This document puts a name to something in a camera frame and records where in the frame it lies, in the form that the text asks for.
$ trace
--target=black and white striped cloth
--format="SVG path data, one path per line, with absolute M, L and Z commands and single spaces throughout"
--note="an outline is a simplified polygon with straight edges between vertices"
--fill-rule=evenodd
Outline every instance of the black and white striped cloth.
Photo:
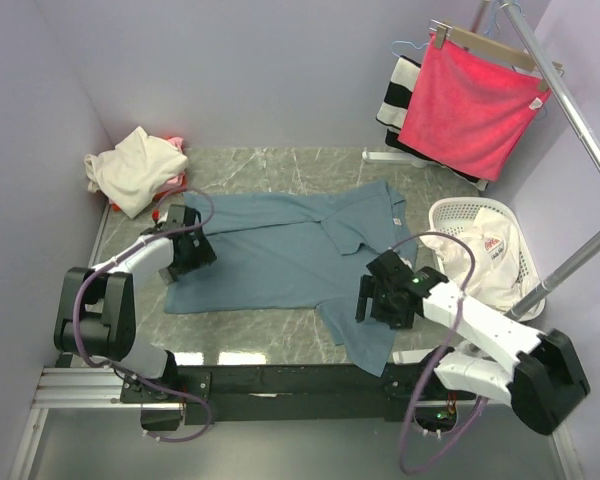
M 396 67 L 391 74 L 391 80 L 389 82 L 389 87 L 387 88 L 387 93 L 384 96 L 384 102 L 378 111 L 378 115 L 376 115 L 376 120 L 387 127 L 385 143 L 389 147 L 410 153 L 421 160 L 442 165 L 441 163 L 436 162 L 434 159 L 429 158 L 417 150 L 409 147 L 408 145 L 398 141 L 398 135 L 400 134 L 400 130 L 402 130 L 404 119 L 407 116 L 409 103 L 411 102 L 411 95 L 413 94 L 416 81 L 418 80 L 420 66 L 421 65 L 418 62 L 411 60 L 410 58 L 398 58 Z M 458 172 L 452 168 L 449 170 L 473 184 L 476 188 L 478 188 L 478 190 L 484 190 L 488 184 L 487 180 Z

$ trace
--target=laundry basket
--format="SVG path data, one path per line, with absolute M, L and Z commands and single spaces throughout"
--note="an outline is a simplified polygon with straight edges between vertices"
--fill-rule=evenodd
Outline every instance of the laundry basket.
M 456 236 L 473 225 L 473 220 L 476 218 L 478 211 L 481 208 L 489 208 L 504 215 L 511 220 L 518 229 L 520 234 L 520 274 L 518 276 L 518 283 L 524 277 L 529 275 L 535 275 L 537 277 L 538 272 L 533 264 L 533 259 L 529 253 L 529 247 L 527 247 L 524 235 L 522 235 L 522 231 L 520 230 L 520 225 L 513 212 L 500 202 L 479 197 L 445 198 L 434 203 L 429 210 L 429 225 L 432 229 Z M 444 273 L 442 260 L 440 260 L 437 255 L 434 256 L 436 258 L 436 263 L 438 264 L 438 270 Z M 539 303 L 538 308 L 533 312 L 533 315 L 526 313 L 520 321 L 526 322 L 537 317 L 543 309 L 544 300 Z

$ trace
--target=clothing rack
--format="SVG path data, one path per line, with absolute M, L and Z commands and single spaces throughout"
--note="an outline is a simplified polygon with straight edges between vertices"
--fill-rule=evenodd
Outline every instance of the clothing rack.
M 536 62 L 538 71 L 548 83 L 553 95 L 569 120 L 571 127 L 582 142 L 585 150 L 591 157 L 593 164 L 600 173 L 600 143 L 595 137 L 589 123 L 585 120 L 580 108 L 571 95 L 562 77 L 557 73 L 553 63 L 547 58 L 543 48 L 540 46 L 533 30 L 522 15 L 520 5 L 507 0 L 480 0 L 480 6 L 472 23 L 471 30 L 477 32 L 482 19 L 487 12 L 487 6 L 491 1 L 497 1 L 500 4 L 499 9 L 504 10 L 511 21 L 516 33 L 522 40 L 522 43 Z M 412 164 L 412 158 L 415 157 L 400 153 L 385 152 L 367 152 L 363 153 L 365 161 L 370 163 L 394 163 L 394 164 Z M 600 230 L 593 235 L 584 245 L 576 250 L 565 262 L 560 265 L 547 278 L 542 280 L 531 292 L 507 312 L 507 317 L 519 320 L 534 305 L 546 298 L 562 282 L 575 273 L 580 267 L 600 253 Z

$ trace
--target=gray marble surface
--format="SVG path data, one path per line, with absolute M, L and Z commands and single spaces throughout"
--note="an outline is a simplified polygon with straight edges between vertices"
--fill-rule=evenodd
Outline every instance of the gray marble surface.
M 367 164 L 357 148 L 189 149 L 189 178 L 209 193 L 345 191 L 384 178 L 407 199 L 411 232 L 428 229 L 429 208 L 447 197 L 477 196 L 477 190 L 442 167 Z M 182 197 L 174 199 L 181 202 Z M 100 261 L 119 253 L 152 225 L 150 210 L 134 220 L 110 212 Z M 432 265 L 420 245 L 417 267 Z M 250 310 L 171 315 L 163 312 L 166 287 L 156 275 L 136 297 L 138 333 L 175 352 L 180 364 L 297 364 L 346 362 L 314 310 Z M 398 333 L 394 350 L 437 346 L 447 330 L 423 319 Z

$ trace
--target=pink towel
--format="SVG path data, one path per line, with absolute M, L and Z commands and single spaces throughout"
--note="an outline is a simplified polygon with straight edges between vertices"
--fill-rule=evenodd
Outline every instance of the pink towel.
M 455 170 L 497 180 L 551 92 L 540 79 L 478 58 L 446 40 L 427 48 L 398 140 Z

